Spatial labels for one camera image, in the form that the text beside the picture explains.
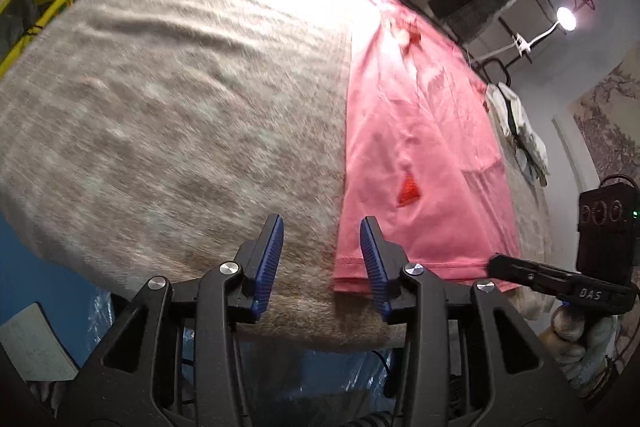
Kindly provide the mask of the right hand in white glove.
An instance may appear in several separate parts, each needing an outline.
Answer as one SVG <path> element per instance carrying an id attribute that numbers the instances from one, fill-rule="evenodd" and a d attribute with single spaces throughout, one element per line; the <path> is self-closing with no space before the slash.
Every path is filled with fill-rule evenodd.
<path id="1" fill-rule="evenodd" d="M 585 397 L 605 380 L 618 329 L 615 315 L 591 320 L 569 306 L 551 315 L 548 349 L 570 385 Z"/>

